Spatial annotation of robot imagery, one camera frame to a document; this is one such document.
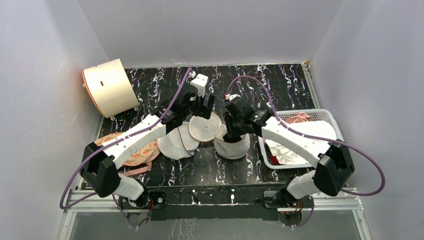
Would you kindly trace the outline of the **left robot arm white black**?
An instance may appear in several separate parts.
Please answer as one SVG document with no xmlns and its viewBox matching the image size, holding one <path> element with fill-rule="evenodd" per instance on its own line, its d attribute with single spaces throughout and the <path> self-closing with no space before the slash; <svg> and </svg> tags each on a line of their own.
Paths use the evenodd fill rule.
<svg viewBox="0 0 424 240">
<path fill-rule="evenodd" d="M 215 101 L 214 95 L 200 95 L 191 84 L 181 86 L 175 98 L 162 101 L 140 123 L 107 143 L 92 142 L 85 147 L 78 172 L 100 198 L 118 195 L 137 208 L 147 206 L 148 188 L 119 173 L 119 168 L 141 148 L 181 126 L 189 116 L 208 120 Z"/>
</svg>

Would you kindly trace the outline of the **white mesh bag beige zipper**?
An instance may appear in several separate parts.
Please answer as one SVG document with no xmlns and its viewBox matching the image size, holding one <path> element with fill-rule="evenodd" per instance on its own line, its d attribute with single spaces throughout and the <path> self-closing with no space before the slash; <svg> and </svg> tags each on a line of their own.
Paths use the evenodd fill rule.
<svg viewBox="0 0 424 240">
<path fill-rule="evenodd" d="M 213 146 L 218 155 L 225 159 L 237 160 L 245 157 L 250 148 L 250 136 L 244 134 L 236 142 L 224 141 L 227 134 L 226 125 L 214 112 L 209 119 L 200 116 L 193 116 L 188 122 L 189 134 L 202 143 L 213 142 Z"/>
</svg>

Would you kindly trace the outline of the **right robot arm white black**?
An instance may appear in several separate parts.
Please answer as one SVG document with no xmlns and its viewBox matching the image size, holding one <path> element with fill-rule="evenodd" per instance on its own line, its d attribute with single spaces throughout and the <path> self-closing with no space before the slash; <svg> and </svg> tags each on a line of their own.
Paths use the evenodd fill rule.
<svg viewBox="0 0 424 240">
<path fill-rule="evenodd" d="M 333 143 L 324 137 L 314 139 L 298 134 L 291 126 L 280 123 L 269 110 L 253 110 L 237 94 L 225 95 L 224 107 L 225 141 L 234 142 L 245 134 L 256 135 L 288 148 L 314 168 L 288 181 L 274 195 L 274 202 L 281 201 L 288 207 L 295 207 L 308 195 L 324 193 L 335 197 L 353 174 L 353 160 L 343 141 L 338 139 Z"/>
</svg>

